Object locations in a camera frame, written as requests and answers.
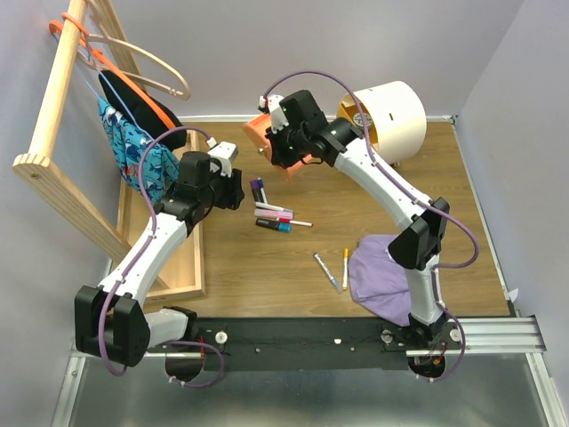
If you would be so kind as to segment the orange top drawer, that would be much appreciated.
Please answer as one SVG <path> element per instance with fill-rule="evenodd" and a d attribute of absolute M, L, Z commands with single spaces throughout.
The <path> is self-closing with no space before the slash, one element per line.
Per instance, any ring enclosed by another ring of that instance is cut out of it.
<path fill-rule="evenodd" d="M 260 114 L 253 120 L 245 123 L 243 125 L 243 131 L 245 135 L 249 138 L 252 144 L 257 148 L 257 150 L 269 161 L 271 155 L 271 147 L 268 139 L 265 137 L 266 129 L 270 127 L 270 118 L 268 114 Z M 306 157 L 307 164 L 313 160 L 313 157 L 308 154 Z M 279 172 L 288 182 L 293 181 L 293 176 L 303 167 L 304 165 L 298 163 L 291 168 L 283 169 L 279 166 L 272 165 L 272 167 Z"/>

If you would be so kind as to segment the round blue tin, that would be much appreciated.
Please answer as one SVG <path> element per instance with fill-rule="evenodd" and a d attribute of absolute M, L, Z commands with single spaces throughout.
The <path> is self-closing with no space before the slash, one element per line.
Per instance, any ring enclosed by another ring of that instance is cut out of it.
<path fill-rule="evenodd" d="M 373 128 L 373 118 L 368 113 L 364 114 L 356 113 L 352 117 L 352 121 L 356 125 L 356 127 L 361 131 L 363 131 L 365 128 L 367 128 L 368 130 Z"/>

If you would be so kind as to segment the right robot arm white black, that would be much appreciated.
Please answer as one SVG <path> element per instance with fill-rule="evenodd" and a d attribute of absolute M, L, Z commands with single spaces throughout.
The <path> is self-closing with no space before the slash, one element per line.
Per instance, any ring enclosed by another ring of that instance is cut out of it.
<path fill-rule="evenodd" d="M 400 230 L 389 243 L 391 258 L 405 271 L 411 297 L 406 343 L 427 349 L 441 338 L 447 316 L 439 297 L 437 264 L 450 206 L 414 189 L 369 141 L 364 124 L 348 117 L 325 118 L 314 96 L 299 90 L 286 97 L 264 94 L 272 165 L 287 169 L 305 157 L 318 159 L 355 181 L 373 197 Z"/>

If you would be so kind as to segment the blue capped white marker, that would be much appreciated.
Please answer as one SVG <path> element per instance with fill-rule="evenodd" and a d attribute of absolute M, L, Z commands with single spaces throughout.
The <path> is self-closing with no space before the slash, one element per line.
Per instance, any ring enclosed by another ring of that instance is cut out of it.
<path fill-rule="evenodd" d="M 268 198 L 267 198 L 266 191 L 265 191 L 265 188 L 264 188 L 263 180 L 262 180 L 262 178 L 257 178 L 256 181 L 257 181 L 257 183 L 258 183 L 259 190 L 260 190 L 260 193 L 261 193 L 261 195 L 262 195 L 262 203 L 267 204 L 267 203 L 268 203 Z"/>

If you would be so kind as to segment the purple black highlighter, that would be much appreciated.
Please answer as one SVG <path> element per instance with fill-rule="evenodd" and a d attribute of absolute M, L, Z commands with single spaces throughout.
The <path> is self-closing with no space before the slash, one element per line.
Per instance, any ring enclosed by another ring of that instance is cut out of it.
<path fill-rule="evenodd" d="M 259 182 L 256 179 L 250 180 L 250 187 L 252 190 L 252 197 L 255 202 L 264 202 L 262 192 L 260 190 Z"/>

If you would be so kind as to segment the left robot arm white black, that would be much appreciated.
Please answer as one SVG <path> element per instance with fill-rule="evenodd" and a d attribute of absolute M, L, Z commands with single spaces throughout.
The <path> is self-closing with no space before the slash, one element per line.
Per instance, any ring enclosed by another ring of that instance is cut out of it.
<path fill-rule="evenodd" d="M 238 148 L 221 142 L 208 152 L 188 151 L 177 180 L 153 206 L 148 225 L 118 266 L 97 286 L 82 286 L 74 300 L 76 348 L 126 367 L 147 349 L 170 343 L 190 350 L 197 339 L 195 314 L 142 307 L 175 250 L 214 207 L 236 210 L 244 198 L 242 173 L 233 166 Z"/>

